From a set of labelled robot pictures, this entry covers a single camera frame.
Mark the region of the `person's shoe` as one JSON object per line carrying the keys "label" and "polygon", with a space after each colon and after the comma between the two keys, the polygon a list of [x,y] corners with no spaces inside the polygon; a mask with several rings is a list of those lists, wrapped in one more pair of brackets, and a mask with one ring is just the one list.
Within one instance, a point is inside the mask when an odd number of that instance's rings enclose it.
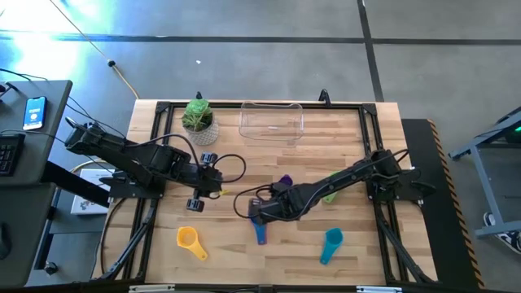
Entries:
{"label": "person's shoe", "polygon": [[[484,225],[493,226],[496,224],[495,218],[491,212],[483,215]],[[496,234],[496,237],[502,241],[510,250],[521,255],[521,230],[513,230],[505,233]]]}

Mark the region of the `teal measuring cup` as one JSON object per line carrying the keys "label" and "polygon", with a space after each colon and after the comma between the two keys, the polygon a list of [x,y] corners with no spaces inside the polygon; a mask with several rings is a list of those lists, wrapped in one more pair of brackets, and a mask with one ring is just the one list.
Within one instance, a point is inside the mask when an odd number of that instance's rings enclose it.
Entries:
{"label": "teal measuring cup", "polygon": [[330,263],[333,255],[342,245],[343,240],[344,236],[340,228],[333,228],[325,232],[322,254],[319,260],[322,265],[328,265]]}

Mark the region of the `succulent in patterned grey pot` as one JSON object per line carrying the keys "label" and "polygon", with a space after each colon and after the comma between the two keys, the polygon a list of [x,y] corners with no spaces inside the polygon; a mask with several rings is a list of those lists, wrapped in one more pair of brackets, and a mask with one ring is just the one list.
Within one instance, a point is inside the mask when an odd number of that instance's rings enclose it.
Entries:
{"label": "succulent in patterned grey pot", "polygon": [[189,139],[198,146],[213,144],[219,134],[219,125],[210,103],[206,99],[193,99],[188,102],[182,116],[182,127]]}

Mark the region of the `black mat with hazard stripe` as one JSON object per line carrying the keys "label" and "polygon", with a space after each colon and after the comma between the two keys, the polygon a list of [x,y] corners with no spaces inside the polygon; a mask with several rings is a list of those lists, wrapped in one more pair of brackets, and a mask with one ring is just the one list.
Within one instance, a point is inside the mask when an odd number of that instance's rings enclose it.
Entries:
{"label": "black mat with hazard stripe", "polygon": [[445,286],[483,289],[471,236],[462,215],[439,133],[432,120],[403,119],[411,163],[436,192],[421,207],[438,280]]}

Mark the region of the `black keyboard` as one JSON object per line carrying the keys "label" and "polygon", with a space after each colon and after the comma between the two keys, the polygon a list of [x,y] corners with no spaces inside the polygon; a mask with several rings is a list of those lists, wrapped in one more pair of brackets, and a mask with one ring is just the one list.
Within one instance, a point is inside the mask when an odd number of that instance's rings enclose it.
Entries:
{"label": "black keyboard", "polygon": [[0,134],[0,177],[12,177],[21,152],[25,135],[21,133]]}

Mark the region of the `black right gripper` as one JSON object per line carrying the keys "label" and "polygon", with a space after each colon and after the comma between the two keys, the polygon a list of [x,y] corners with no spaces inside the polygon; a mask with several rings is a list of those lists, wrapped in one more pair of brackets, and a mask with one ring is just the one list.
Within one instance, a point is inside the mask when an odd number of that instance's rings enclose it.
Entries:
{"label": "black right gripper", "polygon": [[292,214],[287,193],[289,189],[288,184],[281,182],[258,188],[255,197],[249,199],[247,217],[255,224],[289,219]]}

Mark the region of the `smartphone with blue screen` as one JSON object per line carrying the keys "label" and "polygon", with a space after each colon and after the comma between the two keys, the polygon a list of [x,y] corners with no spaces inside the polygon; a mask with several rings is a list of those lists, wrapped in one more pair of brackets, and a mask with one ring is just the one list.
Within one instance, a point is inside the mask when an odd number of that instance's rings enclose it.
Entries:
{"label": "smartphone with blue screen", "polygon": [[22,126],[23,130],[41,129],[44,126],[46,103],[47,98],[45,96],[29,98],[26,101]]}

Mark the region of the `black device with green light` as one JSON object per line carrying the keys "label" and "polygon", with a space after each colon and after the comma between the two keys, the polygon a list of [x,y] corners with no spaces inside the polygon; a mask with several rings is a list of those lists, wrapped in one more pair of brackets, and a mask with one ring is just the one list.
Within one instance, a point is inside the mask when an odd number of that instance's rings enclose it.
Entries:
{"label": "black device with green light", "polygon": [[509,144],[521,144],[521,121],[508,128],[505,133],[505,140]]}

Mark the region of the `yellow measuring cup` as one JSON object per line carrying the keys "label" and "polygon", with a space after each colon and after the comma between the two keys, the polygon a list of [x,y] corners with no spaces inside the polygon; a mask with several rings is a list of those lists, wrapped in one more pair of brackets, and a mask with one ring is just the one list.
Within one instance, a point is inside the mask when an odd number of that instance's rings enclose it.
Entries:
{"label": "yellow measuring cup", "polygon": [[199,260],[208,258],[208,253],[199,242],[198,232],[191,226],[179,227],[177,230],[177,245],[194,254]]}

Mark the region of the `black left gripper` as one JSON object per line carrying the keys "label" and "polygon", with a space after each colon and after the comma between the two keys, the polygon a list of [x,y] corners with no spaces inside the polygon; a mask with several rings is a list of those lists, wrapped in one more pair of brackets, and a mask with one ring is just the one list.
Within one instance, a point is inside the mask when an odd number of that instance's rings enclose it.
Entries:
{"label": "black left gripper", "polygon": [[193,212],[204,210],[203,198],[210,198],[211,193],[221,191],[222,173],[212,166],[218,155],[212,152],[203,152],[201,165],[195,166],[195,171],[189,173],[187,185],[194,189],[191,199],[187,200],[186,209]]}

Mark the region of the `silver metal bracket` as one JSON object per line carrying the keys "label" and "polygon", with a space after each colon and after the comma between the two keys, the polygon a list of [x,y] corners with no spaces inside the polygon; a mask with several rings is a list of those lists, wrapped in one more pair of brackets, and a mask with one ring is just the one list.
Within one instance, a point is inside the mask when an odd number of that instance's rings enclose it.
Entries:
{"label": "silver metal bracket", "polygon": [[400,287],[392,286],[357,286],[357,293],[403,293]]}
{"label": "silver metal bracket", "polygon": [[142,284],[130,286],[128,293],[173,293],[175,286],[172,284]]}

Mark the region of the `white printed board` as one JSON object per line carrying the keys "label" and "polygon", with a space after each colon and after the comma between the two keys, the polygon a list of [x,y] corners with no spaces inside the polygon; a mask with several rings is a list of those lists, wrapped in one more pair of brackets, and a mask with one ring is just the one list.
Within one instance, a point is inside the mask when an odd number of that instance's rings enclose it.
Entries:
{"label": "white printed board", "polygon": [[[105,170],[105,169],[88,169],[83,168],[80,171],[80,177],[94,183],[95,185],[103,188],[106,191],[109,191],[111,189],[110,186],[103,184],[100,179],[102,177],[110,177],[111,176],[111,169]],[[82,198],[81,196],[75,195],[72,207],[70,213],[72,215],[77,216],[86,216],[86,215],[101,215],[106,214],[108,211],[108,208],[105,208],[101,205],[98,205],[94,202],[90,202],[87,199]]]}

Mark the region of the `grey metal stand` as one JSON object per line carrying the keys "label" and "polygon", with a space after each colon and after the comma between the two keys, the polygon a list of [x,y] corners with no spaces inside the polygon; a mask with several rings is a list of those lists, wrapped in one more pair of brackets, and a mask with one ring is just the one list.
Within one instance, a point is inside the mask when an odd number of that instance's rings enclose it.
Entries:
{"label": "grey metal stand", "polygon": [[521,218],[508,221],[501,214],[501,205],[512,200],[521,207],[521,144],[509,144],[505,133],[521,121],[521,106],[500,118],[489,130],[476,135],[449,158],[457,161],[465,155],[473,159],[489,211],[496,224],[475,230],[477,237],[521,230]]}

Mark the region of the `blue measuring cup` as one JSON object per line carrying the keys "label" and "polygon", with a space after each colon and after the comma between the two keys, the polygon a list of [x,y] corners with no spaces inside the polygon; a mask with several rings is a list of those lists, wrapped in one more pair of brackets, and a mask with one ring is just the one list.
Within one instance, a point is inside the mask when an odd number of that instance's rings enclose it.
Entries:
{"label": "blue measuring cup", "polygon": [[267,243],[267,224],[259,217],[251,218],[255,233],[256,242],[258,245],[265,245]]}

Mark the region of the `clear plastic basket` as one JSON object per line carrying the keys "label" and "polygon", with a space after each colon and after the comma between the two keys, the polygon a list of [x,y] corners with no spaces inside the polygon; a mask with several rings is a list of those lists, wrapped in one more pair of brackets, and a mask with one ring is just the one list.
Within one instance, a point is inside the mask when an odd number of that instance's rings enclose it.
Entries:
{"label": "clear plastic basket", "polygon": [[304,135],[303,108],[298,103],[244,102],[239,134],[251,147],[294,147]]}

